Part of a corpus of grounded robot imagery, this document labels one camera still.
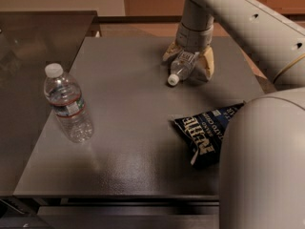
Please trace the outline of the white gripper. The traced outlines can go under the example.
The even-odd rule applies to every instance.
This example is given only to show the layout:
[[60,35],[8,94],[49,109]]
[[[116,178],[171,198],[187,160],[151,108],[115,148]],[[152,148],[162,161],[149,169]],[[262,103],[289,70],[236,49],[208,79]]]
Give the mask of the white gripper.
[[200,81],[210,81],[214,75],[214,51],[210,46],[214,26],[203,31],[194,31],[179,24],[175,41],[167,48],[162,56],[164,62],[178,55],[183,49],[186,52],[200,52],[195,59],[193,76]]

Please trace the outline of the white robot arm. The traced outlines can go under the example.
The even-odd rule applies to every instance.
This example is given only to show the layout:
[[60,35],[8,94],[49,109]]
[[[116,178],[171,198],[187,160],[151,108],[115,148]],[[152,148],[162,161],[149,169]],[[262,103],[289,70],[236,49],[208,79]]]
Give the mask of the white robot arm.
[[257,0],[185,0],[178,49],[201,51],[218,22],[276,90],[230,121],[214,229],[305,229],[305,32]]

